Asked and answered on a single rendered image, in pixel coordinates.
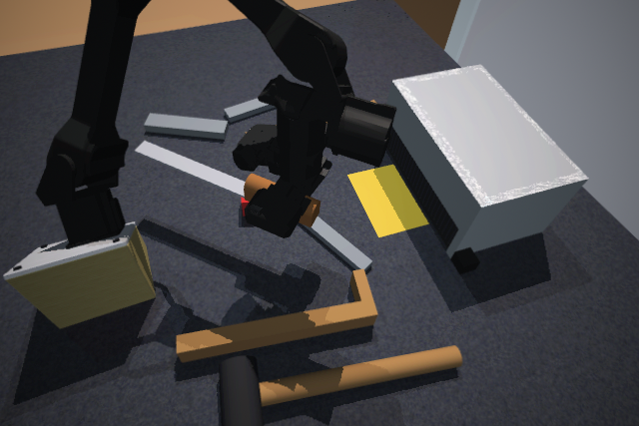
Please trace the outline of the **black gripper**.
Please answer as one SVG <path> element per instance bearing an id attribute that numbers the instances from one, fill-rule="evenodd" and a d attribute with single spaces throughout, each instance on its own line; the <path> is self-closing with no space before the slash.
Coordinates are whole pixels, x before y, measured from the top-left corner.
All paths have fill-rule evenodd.
<path id="1" fill-rule="evenodd" d="M 323 181 L 332 163 L 322 155 L 330 148 L 324 139 L 308 151 L 296 151 L 284 146 L 278 134 L 271 148 L 278 153 L 280 178 L 268 189 L 257 190 L 245 208 L 246 221 L 279 237 L 290 237 L 305 213 L 311 196 Z"/>

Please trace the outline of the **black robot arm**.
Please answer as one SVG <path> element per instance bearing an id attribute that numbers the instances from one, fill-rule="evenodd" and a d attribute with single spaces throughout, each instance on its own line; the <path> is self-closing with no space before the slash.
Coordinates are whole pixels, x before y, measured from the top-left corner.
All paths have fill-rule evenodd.
<path id="1" fill-rule="evenodd" d="M 233 151 L 237 167 L 253 172 L 269 166 L 278 175 L 278 153 L 271 148 L 277 134 L 296 151 L 318 147 L 325 134 L 333 153 L 379 167 L 396 107 L 354 96 L 344 40 L 284 0 L 229 1 L 260 28 L 289 72 L 313 87 L 283 75 L 269 81 L 258 100 L 277 107 L 277 124 L 247 131 Z M 150 2 L 91 0 L 73 113 L 53 138 L 36 192 L 44 206 L 58 208 L 67 249 L 125 227 L 110 188 L 118 186 L 129 141 L 119 138 L 115 121 L 137 19 Z"/>

